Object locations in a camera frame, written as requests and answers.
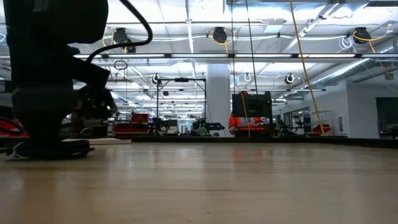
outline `white column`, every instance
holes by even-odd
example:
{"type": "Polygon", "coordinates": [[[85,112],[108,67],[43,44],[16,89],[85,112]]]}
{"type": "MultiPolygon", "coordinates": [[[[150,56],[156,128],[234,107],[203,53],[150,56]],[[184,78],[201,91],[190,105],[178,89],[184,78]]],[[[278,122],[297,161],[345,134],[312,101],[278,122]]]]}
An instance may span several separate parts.
{"type": "Polygon", "coordinates": [[[207,65],[207,109],[208,122],[221,123],[224,131],[211,131],[218,133],[220,137],[232,137],[228,131],[229,115],[231,114],[231,93],[229,90],[228,64],[207,65]]]}

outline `wall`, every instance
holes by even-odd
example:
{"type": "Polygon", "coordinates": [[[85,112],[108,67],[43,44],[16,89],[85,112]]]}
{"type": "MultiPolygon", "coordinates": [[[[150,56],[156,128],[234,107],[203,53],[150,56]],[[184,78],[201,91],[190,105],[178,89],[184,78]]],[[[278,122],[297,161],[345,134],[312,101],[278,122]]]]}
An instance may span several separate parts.
{"type": "MultiPolygon", "coordinates": [[[[319,111],[332,111],[333,112],[333,126],[335,135],[349,135],[349,114],[348,114],[348,101],[347,101],[347,89],[345,80],[339,82],[336,86],[327,86],[324,92],[314,92],[315,99],[319,111]],[[338,117],[343,118],[343,132],[338,132],[338,117]]],[[[273,115],[283,114],[294,110],[310,107],[310,111],[315,112],[315,108],[312,102],[311,94],[305,95],[304,100],[292,100],[289,101],[288,105],[282,105],[274,107],[272,110],[273,115]]]]}
{"type": "Polygon", "coordinates": [[[347,84],[351,138],[379,138],[376,98],[398,97],[394,82],[380,76],[367,82],[347,84]]]}

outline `wooden floor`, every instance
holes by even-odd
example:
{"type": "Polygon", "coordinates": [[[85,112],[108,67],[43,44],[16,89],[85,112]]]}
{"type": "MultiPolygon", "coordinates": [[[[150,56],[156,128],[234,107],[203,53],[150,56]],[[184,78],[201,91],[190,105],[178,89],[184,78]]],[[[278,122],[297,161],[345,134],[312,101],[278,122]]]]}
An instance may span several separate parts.
{"type": "Polygon", "coordinates": [[[0,157],[0,223],[398,223],[398,150],[327,144],[97,146],[0,157]]]}

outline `orange safety vest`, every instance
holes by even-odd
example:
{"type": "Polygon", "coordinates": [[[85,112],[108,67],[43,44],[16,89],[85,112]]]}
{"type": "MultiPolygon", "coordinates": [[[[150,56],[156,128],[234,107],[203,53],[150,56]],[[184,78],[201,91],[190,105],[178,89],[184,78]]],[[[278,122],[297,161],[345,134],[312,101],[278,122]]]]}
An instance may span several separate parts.
{"type": "Polygon", "coordinates": [[[262,119],[260,117],[248,118],[248,120],[246,120],[246,118],[234,117],[231,113],[231,115],[229,116],[228,129],[231,134],[235,130],[235,127],[239,127],[240,130],[242,130],[242,129],[249,130],[248,127],[250,126],[250,130],[253,130],[253,131],[264,130],[263,127],[259,127],[259,124],[261,124],[261,123],[262,123],[262,119]]]}

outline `metal frame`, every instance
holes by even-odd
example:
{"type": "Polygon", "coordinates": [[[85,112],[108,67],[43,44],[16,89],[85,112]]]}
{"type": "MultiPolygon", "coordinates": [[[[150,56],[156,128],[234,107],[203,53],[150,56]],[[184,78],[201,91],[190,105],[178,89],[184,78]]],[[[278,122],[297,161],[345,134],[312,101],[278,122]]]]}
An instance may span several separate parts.
{"type": "Polygon", "coordinates": [[[205,92],[205,120],[206,120],[206,106],[207,106],[207,82],[206,78],[159,78],[157,80],[158,82],[156,83],[156,118],[159,118],[159,91],[162,90],[169,82],[189,82],[189,81],[194,81],[200,88],[201,90],[196,90],[196,91],[204,91],[205,92]],[[166,81],[166,83],[159,88],[158,83],[161,81],[166,81]],[[203,88],[197,81],[203,81],[205,83],[205,87],[203,88]]]}

